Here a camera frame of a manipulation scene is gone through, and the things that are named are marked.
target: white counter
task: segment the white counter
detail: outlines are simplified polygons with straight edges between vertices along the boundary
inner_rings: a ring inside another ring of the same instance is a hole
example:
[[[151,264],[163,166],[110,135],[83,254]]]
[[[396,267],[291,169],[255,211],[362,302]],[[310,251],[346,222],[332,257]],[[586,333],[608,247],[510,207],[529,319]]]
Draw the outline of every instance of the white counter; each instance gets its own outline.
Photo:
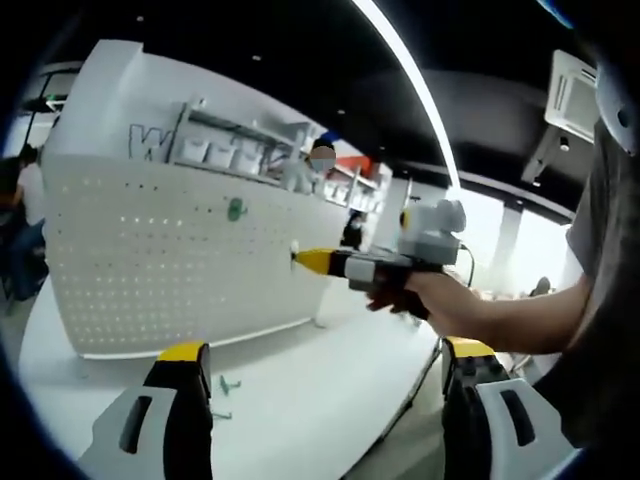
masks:
[[[212,350],[213,471],[218,480],[336,480],[366,452],[428,360],[435,334],[388,313],[311,324]],[[90,361],[71,348],[47,280],[27,324],[19,371],[41,420],[78,458],[91,426],[153,359]],[[242,387],[225,397],[218,385]]]

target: person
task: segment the person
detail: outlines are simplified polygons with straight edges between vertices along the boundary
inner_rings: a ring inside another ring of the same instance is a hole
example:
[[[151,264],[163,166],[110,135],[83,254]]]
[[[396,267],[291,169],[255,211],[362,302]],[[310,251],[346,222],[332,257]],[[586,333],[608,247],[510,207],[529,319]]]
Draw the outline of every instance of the person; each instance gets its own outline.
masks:
[[[281,185],[296,193],[324,196],[324,176],[335,163],[333,143],[320,137],[313,142],[304,161],[285,165]]]
[[[538,295],[547,295],[551,290],[551,282],[547,277],[538,280],[536,288],[531,290],[529,297],[537,297]]]
[[[362,212],[353,212],[349,217],[347,225],[342,231],[342,240],[340,246],[351,247],[360,251],[362,244],[362,228],[364,225],[364,214]]]
[[[609,12],[597,10],[597,2],[579,2],[571,18],[558,3],[542,3],[565,25],[582,15],[578,23],[592,35],[587,39],[604,39],[594,49],[601,114],[595,126],[594,162],[567,233],[582,276],[557,293],[491,302],[478,299],[446,275],[415,273],[404,290],[380,288],[369,294],[369,308],[392,306],[392,311],[402,311],[407,296],[417,295],[440,335],[477,339],[495,351],[561,353],[535,388],[560,413],[569,441],[586,447],[583,456],[591,459],[585,460],[589,468],[605,462],[613,468],[621,463],[612,463],[611,458],[624,461],[620,444],[633,438],[639,423],[640,357],[635,351],[640,323],[635,317],[640,306],[640,160],[634,156],[639,149],[640,115],[638,98],[629,92],[638,93],[634,79],[640,65],[637,50],[621,40],[634,38],[627,35],[633,31],[630,19],[619,14],[623,2],[614,2],[618,10],[607,17],[615,18],[611,31],[588,21],[603,19]]]
[[[9,273],[16,300],[26,300],[36,293],[36,280],[27,266],[27,257],[34,248],[44,245],[44,183],[37,163],[38,151],[26,144],[20,152],[20,175],[16,191],[3,198],[5,206],[17,208],[24,204],[26,225],[18,232],[9,247]]]

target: ceiling light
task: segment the ceiling light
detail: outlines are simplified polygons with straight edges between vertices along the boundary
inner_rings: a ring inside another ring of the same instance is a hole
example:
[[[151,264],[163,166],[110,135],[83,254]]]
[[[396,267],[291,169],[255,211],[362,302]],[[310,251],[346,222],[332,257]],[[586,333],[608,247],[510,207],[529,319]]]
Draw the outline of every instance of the ceiling light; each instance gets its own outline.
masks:
[[[563,152],[568,152],[570,150],[569,139],[567,137],[560,137],[560,150]]]
[[[453,158],[453,150],[447,137],[447,132],[444,129],[442,118],[433,101],[433,96],[424,81],[424,77],[416,65],[415,60],[409,53],[409,50],[405,46],[404,42],[393,28],[393,25],[387,20],[387,17],[380,11],[378,6],[372,0],[351,0],[356,7],[367,17],[372,23],[375,29],[378,31],[383,40],[387,43],[393,54],[396,56],[402,69],[409,77],[411,84],[413,85],[420,102],[422,103],[431,125],[440,144],[440,150],[444,157],[444,162],[451,179],[451,188],[457,194],[460,191],[460,178],[458,177],[458,170],[456,169],[455,160]]]

